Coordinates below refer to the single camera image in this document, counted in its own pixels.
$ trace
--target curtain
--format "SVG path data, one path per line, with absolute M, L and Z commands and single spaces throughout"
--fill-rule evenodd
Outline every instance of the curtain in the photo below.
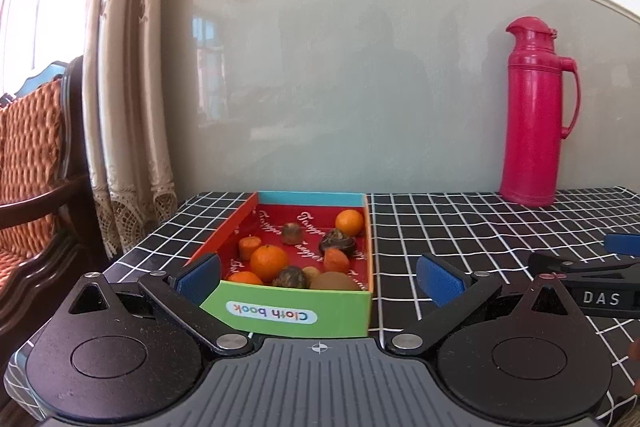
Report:
M 88 1 L 82 104 L 98 220 L 113 258 L 177 206 L 162 103 L 160 0 Z

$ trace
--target thermos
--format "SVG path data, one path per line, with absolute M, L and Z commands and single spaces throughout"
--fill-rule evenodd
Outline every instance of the thermos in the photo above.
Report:
M 580 111 L 580 78 L 575 60 L 558 57 L 556 30 L 537 17 L 514 20 L 509 55 L 507 140 L 500 194 L 526 206 L 553 204 L 560 142 L 574 129 Z M 562 126 L 562 72 L 575 77 L 577 100 L 569 127 Z

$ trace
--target orange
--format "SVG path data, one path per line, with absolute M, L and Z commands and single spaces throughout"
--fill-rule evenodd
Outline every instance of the orange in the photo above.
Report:
M 278 273 L 289 266 L 289 258 L 282 248 L 264 245 L 251 254 L 250 264 L 251 271 L 262 279 L 262 282 L 270 283 Z
M 237 272 L 232 273 L 229 277 L 226 278 L 229 282 L 241 282 L 244 284 L 260 284 L 262 285 L 262 281 L 260 278 L 253 272 Z
M 347 273 L 349 271 L 349 258 L 342 250 L 327 248 L 324 250 L 324 269 L 327 272 Z
M 335 218 L 335 228 L 351 237 L 358 235 L 364 228 L 364 217 L 357 210 L 343 210 Z

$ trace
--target thermos lid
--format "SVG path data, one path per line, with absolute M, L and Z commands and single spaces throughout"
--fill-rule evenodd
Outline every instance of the thermos lid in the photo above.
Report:
M 509 24 L 506 31 L 512 32 L 516 28 L 551 35 L 551 38 L 553 39 L 555 39 L 558 34 L 555 29 L 547 26 L 546 23 L 538 17 L 520 17 Z

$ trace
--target blue gripper pad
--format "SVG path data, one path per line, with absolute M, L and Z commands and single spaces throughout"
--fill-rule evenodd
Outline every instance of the blue gripper pad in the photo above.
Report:
M 174 289 L 189 299 L 196 306 L 200 306 L 213 293 L 220 283 L 220 258 L 217 255 L 206 254 L 202 260 L 188 264 L 176 276 Z
M 425 255 L 418 259 L 416 280 L 422 291 L 430 296 L 438 307 L 444 306 L 465 291 L 462 279 Z
M 607 233 L 604 249 L 609 253 L 640 257 L 640 235 L 636 233 Z

